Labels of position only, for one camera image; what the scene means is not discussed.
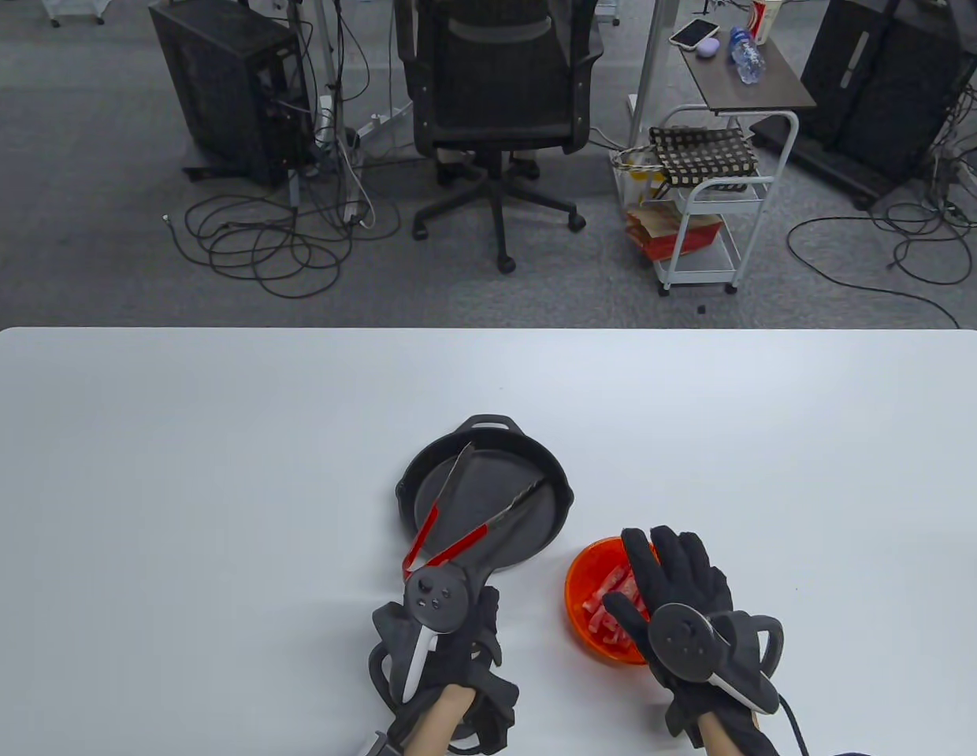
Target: cast iron skillet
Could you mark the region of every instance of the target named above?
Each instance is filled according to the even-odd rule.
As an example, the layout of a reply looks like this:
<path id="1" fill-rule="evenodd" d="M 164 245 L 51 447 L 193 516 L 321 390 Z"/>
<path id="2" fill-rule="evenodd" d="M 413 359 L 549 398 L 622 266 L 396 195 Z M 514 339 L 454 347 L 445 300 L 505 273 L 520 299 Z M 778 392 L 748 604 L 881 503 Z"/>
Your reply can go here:
<path id="1" fill-rule="evenodd" d="M 487 554 L 492 569 L 502 569 L 538 554 L 562 529 L 572 505 L 572 489 L 551 451 L 499 414 L 468 417 L 460 428 L 434 440 L 408 465 L 395 489 L 405 529 L 411 536 L 418 532 L 453 461 L 468 443 L 474 443 L 475 451 L 456 493 L 455 501 L 462 506 L 444 507 L 426 543 L 427 551 L 437 554 L 449 547 L 543 476 L 547 485 L 534 494 L 538 501 L 518 524 L 511 530 L 489 533 L 461 554 L 456 564 L 472 565 Z"/>

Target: white cable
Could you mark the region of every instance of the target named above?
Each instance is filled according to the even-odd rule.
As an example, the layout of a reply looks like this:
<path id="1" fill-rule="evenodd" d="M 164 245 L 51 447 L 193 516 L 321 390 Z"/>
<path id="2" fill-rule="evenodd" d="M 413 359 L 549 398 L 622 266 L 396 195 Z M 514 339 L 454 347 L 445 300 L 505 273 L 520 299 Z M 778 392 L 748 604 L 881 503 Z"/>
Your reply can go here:
<path id="1" fill-rule="evenodd" d="M 605 134 L 603 131 L 600 130 L 600 126 L 590 126 L 590 131 L 596 131 L 597 133 L 599 133 L 600 137 L 603 138 L 604 141 L 607 141 L 607 143 L 610 144 L 615 149 L 625 149 L 624 144 L 618 144 L 618 142 L 611 139 L 610 136 L 607 136 L 607 134 Z"/>
<path id="2" fill-rule="evenodd" d="M 628 155 L 646 154 L 646 152 L 653 152 L 652 144 L 612 152 L 611 167 L 615 170 L 628 173 L 661 173 L 663 170 L 663 166 L 661 165 L 655 165 L 655 163 L 633 163 L 625 159 Z"/>
<path id="3" fill-rule="evenodd" d="M 355 181 L 355 186 L 359 187 L 359 191 L 362 192 L 362 196 L 366 198 L 366 204 L 370 206 L 370 215 L 373 215 L 373 220 L 370 221 L 369 226 L 363 220 L 359 221 L 359 226 L 362 226 L 367 231 L 373 231 L 373 227 L 377 224 L 377 209 L 373 206 L 373 199 L 370 199 L 370 195 L 366 193 L 366 187 L 362 185 L 362 181 L 359 177 L 355 175 L 355 170 L 352 169 L 352 161 L 348 157 L 348 150 L 345 149 L 345 145 L 341 143 L 341 139 L 338 138 L 338 150 L 341 152 L 341 157 L 344 158 L 345 167 L 348 169 L 349 176 Z"/>

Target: metal pole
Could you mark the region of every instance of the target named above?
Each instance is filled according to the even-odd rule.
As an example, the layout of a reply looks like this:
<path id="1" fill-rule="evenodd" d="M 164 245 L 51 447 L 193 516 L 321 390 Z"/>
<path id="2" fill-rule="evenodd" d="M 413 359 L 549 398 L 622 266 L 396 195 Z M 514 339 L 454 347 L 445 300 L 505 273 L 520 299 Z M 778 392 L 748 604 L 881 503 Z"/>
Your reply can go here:
<path id="1" fill-rule="evenodd" d="M 290 4 L 302 2 L 302 0 L 289 0 Z M 316 16 L 314 22 L 314 35 L 313 44 L 314 47 L 320 46 L 320 60 L 324 64 L 324 76 L 321 80 L 323 86 L 317 87 L 319 94 L 330 94 L 331 97 L 340 98 L 340 91 L 335 90 L 337 85 L 337 72 L 338 68 L 334 62 L 333 48 L 331 47 L 331 35 L 327 30 L 327 16 L 324 14 L 324 1 L 323 0 L 313 0 L 314 15 Z M 312 107 L 317 108 L 317 104 L 313 103 Z M 347 148 L 347 142 L 345 142 L 345 114 L 344 108 L 341 107 L 341 103 L 337 103 L 334 107 L 334 113 L 336 115 L 335 122 L 332 124 L 334 126 L 335 138 L 344 144 Z"/>
<path id="2" fill-rule="evenodd" d="M 646 110 L 646 101 L 650 96 L 650 91 L 656 90 L 658 94 L 661 94 L 666 90 L 667 55 L 671 48 L 671 43 L 668 40 L 674 33 L 680 5 L 681 0 L 655 0 L 653 3 L 650 36 L 646 40 L 643 71 L 639 76 L 639 91 L 636 93 L 636 104 L 632 110 L 632 126 L 629 130 L 629 140 L 626 142 L 629 147 L 635 147 L 636 141 L 639 140 L 643 112 Z"/>

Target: white table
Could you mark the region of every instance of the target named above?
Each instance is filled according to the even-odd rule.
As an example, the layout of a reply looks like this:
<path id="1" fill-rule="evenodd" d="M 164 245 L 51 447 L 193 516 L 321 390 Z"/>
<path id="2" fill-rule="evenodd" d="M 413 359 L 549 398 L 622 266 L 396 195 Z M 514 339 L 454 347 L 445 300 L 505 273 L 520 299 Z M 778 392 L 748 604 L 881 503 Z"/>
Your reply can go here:
<path id="1" fill-rule="evenodd" d="M 351 755 L 388 713 L 392 489 L 507 413 L 576 501 L 495 577 L 520 756 L 691 753 L 564 629 L 571 558 L 705 539 L 815 756 L 977 754 L 977 334 L 0 334 L 0 756 Z M 784 756 L 784 717 L 765 728 Z"/>

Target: smartphone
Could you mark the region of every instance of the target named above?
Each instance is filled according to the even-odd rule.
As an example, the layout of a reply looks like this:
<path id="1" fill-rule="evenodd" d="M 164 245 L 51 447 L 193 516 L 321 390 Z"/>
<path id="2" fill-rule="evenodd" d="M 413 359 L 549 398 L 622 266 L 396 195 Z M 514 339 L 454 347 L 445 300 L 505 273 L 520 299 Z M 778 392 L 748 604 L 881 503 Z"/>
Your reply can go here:
<path id="1" fill-rule="evenodd" d="M 715 35 L 716 32 L 719 32 L 718 25 L 704 18 L 697 18 L 688 22 L 684 28 L 678 29 L 671 37 L 671 44 L 676 44 L 683 50 L 695 50 L 700 41 Z"/>

